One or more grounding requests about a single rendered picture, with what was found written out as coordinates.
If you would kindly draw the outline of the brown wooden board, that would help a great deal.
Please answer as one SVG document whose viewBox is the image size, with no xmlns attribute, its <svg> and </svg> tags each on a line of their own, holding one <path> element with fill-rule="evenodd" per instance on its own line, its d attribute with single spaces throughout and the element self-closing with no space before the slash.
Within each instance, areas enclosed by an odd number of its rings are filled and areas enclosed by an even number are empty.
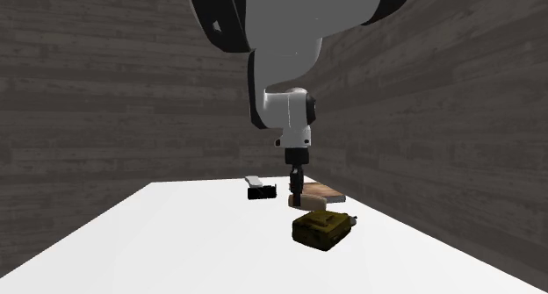
<svg viewBox="0 0 548 294">
<path fill-rule="evenodd" d="M 346 196 L 322 183 L 305 183 L 303 193 L 323 197 L 328 204 L 344 203 Z"/>
</svg>

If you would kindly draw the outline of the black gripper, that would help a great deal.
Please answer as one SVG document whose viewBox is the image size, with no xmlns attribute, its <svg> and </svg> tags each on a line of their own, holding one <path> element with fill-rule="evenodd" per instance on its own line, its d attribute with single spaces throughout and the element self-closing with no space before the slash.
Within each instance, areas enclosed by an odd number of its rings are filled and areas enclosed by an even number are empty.
<svg viewBox="0 0 548 294">
<path fill-rule="evenodd" d="M 292 165 L 290 173 L 290 191 L 294 206 L 301 206 L 301 194 L 303 189 L 303 168 L 301 165 L 309 163 L 309 151 L 307 147 L 288 147 L 285 149 L 285 163 Z"/>
</svg>

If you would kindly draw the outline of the olive green toy tank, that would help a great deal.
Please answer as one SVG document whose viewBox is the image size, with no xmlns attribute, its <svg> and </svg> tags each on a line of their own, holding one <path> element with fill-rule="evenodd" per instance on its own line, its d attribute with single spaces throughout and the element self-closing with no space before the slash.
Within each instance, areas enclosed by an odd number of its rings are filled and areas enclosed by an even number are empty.
<svg viewBox="0 0 548 294">
<path fill-rule="evenodd" d="M 357 224 L 357 216 L 331 211 L 309 212 L 292 222 L 292 239 L 304 246 L 327 252 Z"/>
</svg>

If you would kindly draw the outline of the tan oval block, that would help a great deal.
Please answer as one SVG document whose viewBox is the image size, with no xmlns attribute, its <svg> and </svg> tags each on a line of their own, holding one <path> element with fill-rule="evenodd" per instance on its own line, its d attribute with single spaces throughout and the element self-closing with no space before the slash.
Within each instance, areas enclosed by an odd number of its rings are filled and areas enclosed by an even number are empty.
<svg viewBox="0 0 548 294">
<path fill-rule="evenodd" d="M 327 209 L 327 199 L 314 194 L 300 194 L 300 205 L 294 203 L 295 195 L 288 196 L 288 205 L 292 208 L 302 211 L 325 211 Z"/>
</svg>

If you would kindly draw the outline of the black box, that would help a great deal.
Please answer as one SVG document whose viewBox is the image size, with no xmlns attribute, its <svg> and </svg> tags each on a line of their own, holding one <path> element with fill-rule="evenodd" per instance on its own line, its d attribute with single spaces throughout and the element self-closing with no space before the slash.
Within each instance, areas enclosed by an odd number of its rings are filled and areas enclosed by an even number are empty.
<svg viewBox="0 0 548 294">
<path fill-rule="evenodd" d="M 248 187 L 248 200 L 276 198 L 277 194 L 276 185 Z"/>
</svg>

